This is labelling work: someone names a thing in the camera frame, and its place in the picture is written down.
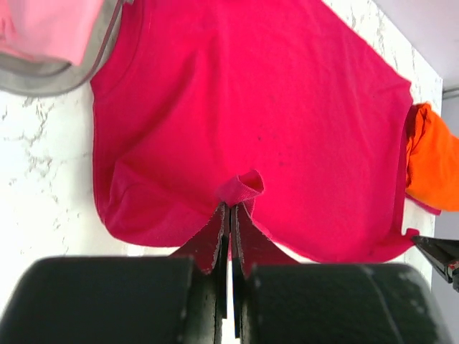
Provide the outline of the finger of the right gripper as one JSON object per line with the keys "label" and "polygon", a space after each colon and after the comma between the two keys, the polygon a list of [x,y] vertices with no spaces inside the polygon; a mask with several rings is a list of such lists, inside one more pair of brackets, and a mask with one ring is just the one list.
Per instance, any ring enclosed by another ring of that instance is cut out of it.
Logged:
{"label": "finger of the right gripper", "polygon": [[458,240],[413,236],[412,242],[447,283],[458,283]]}

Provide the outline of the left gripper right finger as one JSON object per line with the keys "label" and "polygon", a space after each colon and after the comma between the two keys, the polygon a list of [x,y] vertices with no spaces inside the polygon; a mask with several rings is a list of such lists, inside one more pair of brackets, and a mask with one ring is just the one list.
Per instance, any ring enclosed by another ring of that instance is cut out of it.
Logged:
{"label": "left gripper right finger", "polygon": [[230,209],[235,335],[242,343],[451,343],[406,264],[302,264]]}

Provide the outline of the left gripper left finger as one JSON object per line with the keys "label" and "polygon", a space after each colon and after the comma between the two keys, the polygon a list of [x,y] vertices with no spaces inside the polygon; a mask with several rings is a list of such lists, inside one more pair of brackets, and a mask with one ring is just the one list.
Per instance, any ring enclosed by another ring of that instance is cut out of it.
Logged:
{"label": "left gripper left finger", "polygon": [[52,257],[22,276],[3,343],[220,343],[229,209],[167,257]]}

